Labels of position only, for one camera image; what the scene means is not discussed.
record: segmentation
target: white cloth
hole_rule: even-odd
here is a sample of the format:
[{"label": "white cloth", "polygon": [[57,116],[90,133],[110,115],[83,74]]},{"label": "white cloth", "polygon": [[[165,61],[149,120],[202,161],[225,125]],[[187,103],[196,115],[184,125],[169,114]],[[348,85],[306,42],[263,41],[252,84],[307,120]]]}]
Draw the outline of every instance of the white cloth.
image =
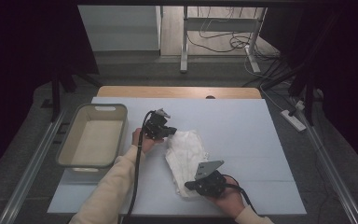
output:
[{"label": "white cloth", "polygon": [[185,182],[194,181],[199,162],[208,160],[200,136],[196,131],[176,132],[168,138],[165,156],[173,173],[177,193],[182,197],[200,196],[195,190],[188,190]]}]

